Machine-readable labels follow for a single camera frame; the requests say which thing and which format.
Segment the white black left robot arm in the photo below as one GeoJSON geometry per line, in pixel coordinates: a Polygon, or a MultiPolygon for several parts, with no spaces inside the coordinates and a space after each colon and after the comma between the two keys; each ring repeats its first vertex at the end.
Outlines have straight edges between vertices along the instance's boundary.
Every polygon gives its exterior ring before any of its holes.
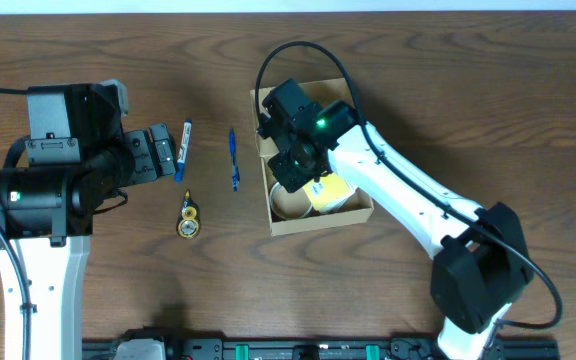
{"type": "Polygon", "coordinates": [[[30,133],[0,169],[0,277],[7,359],[80,359],[93,219],[126,188],[177,170],[163,123],[124,131],[117,80],[33,86],[30,133]]]}

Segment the yellow sticky note pad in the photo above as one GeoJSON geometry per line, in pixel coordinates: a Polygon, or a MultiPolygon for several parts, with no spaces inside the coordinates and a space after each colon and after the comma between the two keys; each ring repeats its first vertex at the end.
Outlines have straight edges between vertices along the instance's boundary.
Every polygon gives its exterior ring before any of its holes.
{"type": "Polygon", "coordinates": [[[321,214],[337,211],[352,195],[357,186],[337,174],[322,176],[302,187],[314,210],[321,214]]]}

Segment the blue white marker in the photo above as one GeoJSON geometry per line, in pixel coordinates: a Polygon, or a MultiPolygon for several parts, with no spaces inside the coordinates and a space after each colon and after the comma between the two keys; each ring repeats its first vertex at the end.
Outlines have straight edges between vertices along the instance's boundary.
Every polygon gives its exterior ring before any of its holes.
{"type": "Polygon", "coordinates": [[[192,120],[188,118],[184,122],[184,127],[179,145],[178,157],[176,161],[177,171],[174,175],[174,181],[176,183],[181,183],[183,181],[185,164],[189,150],[190,137],[192,133],[192,126],[193,126],[192,120]]]}

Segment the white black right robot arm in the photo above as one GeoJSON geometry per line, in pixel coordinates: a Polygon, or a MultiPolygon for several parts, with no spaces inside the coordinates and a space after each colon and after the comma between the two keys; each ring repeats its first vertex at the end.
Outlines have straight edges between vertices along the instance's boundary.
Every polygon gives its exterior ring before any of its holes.
{"type": "Polygon", "coordinates": [[[479,358],[537,273],[517,214],[439,184],[343,100],[322,106],[269,96],[255,109],[259,135],[278,148],[269,167],[288,191],[337,175],[415,237],[432,261],[430,293],[445,317],[439,349],[451,359],[479,358]]]}

